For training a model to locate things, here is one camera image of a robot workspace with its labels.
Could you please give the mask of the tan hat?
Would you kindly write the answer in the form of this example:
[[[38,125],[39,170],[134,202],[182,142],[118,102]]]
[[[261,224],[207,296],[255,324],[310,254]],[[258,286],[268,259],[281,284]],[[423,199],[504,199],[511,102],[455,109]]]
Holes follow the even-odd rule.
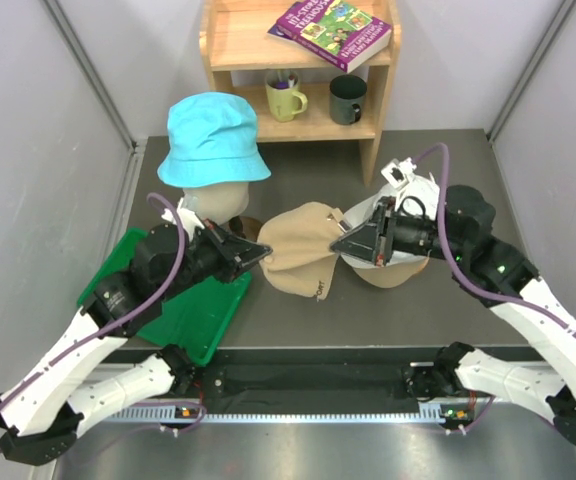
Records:
[[[392,264],[376,268],[353,268],[353,271],[368,284],[381,288],[395,288],[413,276],[421,273],[428,264],[428,259],[423,258],[414,262]]]

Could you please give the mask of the brown hat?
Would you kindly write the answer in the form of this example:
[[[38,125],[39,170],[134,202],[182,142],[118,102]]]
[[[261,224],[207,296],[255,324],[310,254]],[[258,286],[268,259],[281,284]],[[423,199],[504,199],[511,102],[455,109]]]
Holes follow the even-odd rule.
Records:
[[[327,298],[339,255],[330,245],[344,233],[343,213],[319,202],[308,202],[268,220],[258,240],[272,252],[260,262],[275,289],[323,301]]]

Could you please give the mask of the white hat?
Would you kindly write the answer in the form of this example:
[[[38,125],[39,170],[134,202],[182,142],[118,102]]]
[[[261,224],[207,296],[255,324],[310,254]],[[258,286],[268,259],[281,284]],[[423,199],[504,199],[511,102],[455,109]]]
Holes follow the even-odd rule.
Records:
[[[387,181],[374,195],[351,207],[344,213],[344,220],[350,227],[366,221],[382,197],[395,197],[395,206],[404,205],[412,216],[425,213],[431,220],[436,219],[439,186],[432,175],[428,178],[412,173],[396,185]]]

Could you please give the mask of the cyan bucket hat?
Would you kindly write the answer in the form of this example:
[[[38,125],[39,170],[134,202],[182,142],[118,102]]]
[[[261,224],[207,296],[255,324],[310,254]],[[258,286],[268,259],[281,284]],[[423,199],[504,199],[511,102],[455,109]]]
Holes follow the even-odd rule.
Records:
[[[167,133],[169,151],[157,168],[166,185],[201,188],[271,176],[257,145],[257,114],[241,96],[188,96],[169,108]]]

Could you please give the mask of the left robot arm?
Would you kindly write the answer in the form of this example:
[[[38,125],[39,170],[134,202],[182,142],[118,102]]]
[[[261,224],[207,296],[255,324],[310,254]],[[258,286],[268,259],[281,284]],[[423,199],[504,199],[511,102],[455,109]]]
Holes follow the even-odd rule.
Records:
[[[124,257],[102,269],[80,298],[64,333],[17,385],[0,393],[0,455],[31,466],[63,455],[101,421],[159,395],[184,396],[195,370],[213,357],[226,321],[195,348],[172,342],[116,377],[89,386],[84,380],[110,354],[150,323],[178,319],[181,296],[203,282],[230,284],[268,257],[269,246],[238,237],[209,220],[190,229],[163,223],[115,250]]]

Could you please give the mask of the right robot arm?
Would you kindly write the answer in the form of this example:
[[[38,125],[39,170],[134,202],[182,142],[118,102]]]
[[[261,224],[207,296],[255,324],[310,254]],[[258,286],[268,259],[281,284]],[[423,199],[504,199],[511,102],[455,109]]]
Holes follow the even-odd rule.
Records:
[[[493,235],[496,211],[477,189],[444,187],[439,200],[430,217],[382,197],[366,220],[330,248],[375,267],[399,252],[446,261],[461,288],[519,332],[549,368],[514,366],[454,342],[438,351],[431,366],[408,370],[410,394],[486,393],[537,414],[576,446],[576,319],[527,257]]]

